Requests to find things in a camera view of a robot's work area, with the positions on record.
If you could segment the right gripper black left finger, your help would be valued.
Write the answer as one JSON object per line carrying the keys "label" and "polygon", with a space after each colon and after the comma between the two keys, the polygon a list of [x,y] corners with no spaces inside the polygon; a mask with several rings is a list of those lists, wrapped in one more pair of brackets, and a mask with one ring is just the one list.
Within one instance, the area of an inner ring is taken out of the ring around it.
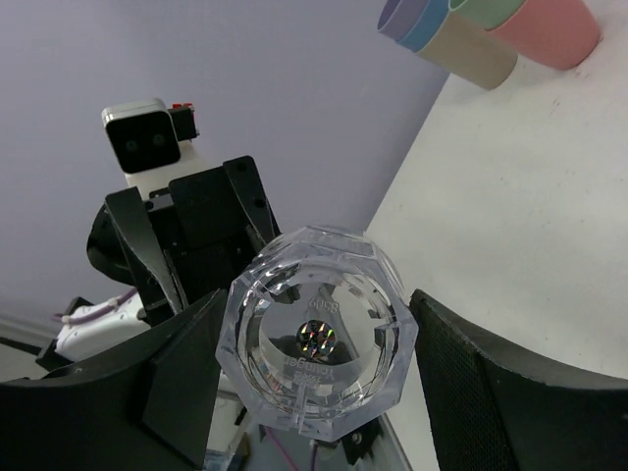
{"label": "right gripper black left finger", "polygon": [[227,294],[39,380],[1,385],[4,470],[199,470]]}

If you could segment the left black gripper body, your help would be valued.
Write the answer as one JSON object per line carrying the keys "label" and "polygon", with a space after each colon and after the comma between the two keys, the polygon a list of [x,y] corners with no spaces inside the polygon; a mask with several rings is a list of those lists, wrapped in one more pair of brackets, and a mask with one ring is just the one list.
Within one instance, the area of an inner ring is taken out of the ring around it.
{"label": "left black gripper body", "polygon": [[109,194],[86,253],[107,278],[136,288],[156,326],[227,289],[280,234],[255,160],[242,156],[151,191]]}

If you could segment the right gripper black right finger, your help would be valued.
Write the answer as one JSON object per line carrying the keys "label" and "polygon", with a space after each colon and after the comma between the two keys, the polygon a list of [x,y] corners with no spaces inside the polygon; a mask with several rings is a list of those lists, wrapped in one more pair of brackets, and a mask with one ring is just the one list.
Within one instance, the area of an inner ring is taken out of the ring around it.
{"label": "right gripper black right finger", "polygon": [[441,469],[626,469],[626,380],[544,357],[420,289],[409,309]]}

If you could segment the clear drinking glass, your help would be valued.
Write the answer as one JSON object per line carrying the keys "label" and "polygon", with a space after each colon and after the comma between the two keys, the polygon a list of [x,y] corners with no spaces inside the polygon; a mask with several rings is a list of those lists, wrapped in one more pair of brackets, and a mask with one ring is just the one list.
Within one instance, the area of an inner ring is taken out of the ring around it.
{"label": "clear drinking glass", "polygon": [[307,226],[233,281],[216,358],[257,422],[333,442],[399,403],[417,334],[374,241]]}

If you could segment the lavender plastic cup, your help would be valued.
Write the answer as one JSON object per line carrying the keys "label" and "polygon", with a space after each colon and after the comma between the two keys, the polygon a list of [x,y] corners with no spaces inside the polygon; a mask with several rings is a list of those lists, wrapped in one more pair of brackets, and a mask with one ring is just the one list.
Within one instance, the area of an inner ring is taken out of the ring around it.
{"label": "lavender plastic cup", "polygon": [[378,20],[378,33],[399,41],[419,19],[426,3],[426,0],[388,0]]}

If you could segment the light blue plastic cup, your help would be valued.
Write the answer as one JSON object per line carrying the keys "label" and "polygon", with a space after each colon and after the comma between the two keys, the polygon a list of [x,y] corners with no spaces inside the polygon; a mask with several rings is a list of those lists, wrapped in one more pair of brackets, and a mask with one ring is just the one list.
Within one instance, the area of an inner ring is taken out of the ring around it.
{"label": "light blue plastic cup", "polygon": [[409,32],[396,43],[413,53],[421,51],[444,24],[448,12],[447,0],[428,0]]}

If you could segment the beige plastic cup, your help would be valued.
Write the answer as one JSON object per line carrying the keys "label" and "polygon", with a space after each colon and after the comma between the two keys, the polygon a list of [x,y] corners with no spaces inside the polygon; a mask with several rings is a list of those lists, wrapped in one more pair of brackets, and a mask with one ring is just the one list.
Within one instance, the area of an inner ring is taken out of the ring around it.
{"label": "beige plastic cup", "polygon": [[518,54],[479,26],[449,13],[417,55],[485,90],[500,86],[513,72]]}

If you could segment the pink plastic cup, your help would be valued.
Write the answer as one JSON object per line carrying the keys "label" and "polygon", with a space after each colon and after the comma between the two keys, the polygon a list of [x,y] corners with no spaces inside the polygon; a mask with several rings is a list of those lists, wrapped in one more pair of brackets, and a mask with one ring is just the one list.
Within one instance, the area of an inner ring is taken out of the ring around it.
{"label": "pink plastic cup", "polygon": [[559,71],[581,64],[602,37],[582,0],[527,0],[489,34],[518,54]]}

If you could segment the green plastic cup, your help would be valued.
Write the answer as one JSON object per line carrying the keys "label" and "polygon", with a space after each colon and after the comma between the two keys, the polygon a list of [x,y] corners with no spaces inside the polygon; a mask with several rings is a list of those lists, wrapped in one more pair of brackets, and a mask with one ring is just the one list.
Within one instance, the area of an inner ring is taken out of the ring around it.
{"label": "green plastic cup", "polygon": [[449,0],[448,7],[484,30],[492,30],[509,20],[524,0]]}

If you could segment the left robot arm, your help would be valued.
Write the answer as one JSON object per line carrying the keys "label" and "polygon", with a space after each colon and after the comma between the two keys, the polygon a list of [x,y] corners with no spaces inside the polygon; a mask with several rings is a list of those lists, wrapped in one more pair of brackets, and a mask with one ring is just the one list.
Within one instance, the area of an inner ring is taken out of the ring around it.
{"label": "left robot arm", "polygon": [[87,257],[131,289],[95,304],[75,298],[38,364],[52,371],[82,361],[229,288],[280,232],[250,156],[173,179],[148,198],[131,188],[107,195]]}

